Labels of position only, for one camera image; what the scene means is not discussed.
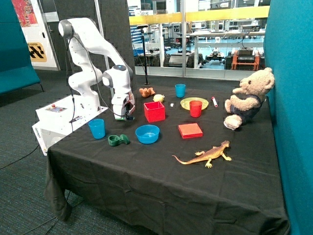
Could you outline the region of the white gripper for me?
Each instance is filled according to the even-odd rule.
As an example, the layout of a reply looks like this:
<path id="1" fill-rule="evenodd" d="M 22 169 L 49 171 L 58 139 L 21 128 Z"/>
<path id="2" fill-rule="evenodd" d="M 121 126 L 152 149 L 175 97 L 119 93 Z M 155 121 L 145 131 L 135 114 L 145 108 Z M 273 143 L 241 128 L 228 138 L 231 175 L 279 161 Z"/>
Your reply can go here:
<path id="1" fill-rule="evenodd" d="M 112 98 L 114 117 L 118 121 L 134 120 L 130 116 L 135 111 L 135 99 L 132 92 L 126 94 L 115 93 Z"/>

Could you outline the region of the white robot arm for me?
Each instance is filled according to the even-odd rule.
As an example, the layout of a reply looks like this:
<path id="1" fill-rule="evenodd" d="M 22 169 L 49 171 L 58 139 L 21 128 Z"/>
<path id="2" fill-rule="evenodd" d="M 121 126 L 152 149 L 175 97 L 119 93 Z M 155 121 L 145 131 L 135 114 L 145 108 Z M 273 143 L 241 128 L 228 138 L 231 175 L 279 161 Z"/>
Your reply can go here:
<path id="1" fill-rule="evenodd" d="M 58 26 L 60 34 L 68 40 L 72 61 L 81 68 L 69 77 L 69 85 L 82 97 L 82 106 L 89 112 L 101 109 L 97 92 L 92 85 L 103 82 L 114 89 L 111 103 L 116 119 L 129 119 L 135 110 L 135 99 L 131 89 L 132 69 L 126 64 L 115 47 L 98 31 L 93 20 L 73 18 L 61 20 Z M 91 61 L 90 54 L 109 57 L 114 66 L 106 71 L 98 69 Z"/>

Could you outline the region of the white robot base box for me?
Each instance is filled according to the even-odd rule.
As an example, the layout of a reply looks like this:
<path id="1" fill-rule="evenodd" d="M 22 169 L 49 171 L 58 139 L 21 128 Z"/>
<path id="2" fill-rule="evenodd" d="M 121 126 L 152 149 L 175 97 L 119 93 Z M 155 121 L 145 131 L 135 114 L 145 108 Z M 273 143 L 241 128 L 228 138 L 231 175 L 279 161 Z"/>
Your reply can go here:
<path id="1" fill-rule="evenodd" d="M 107 107 L 90 103 L 80 95 L 69 95 L 36 110 L 39 121 L 32 126 L 43 154 Z"/>

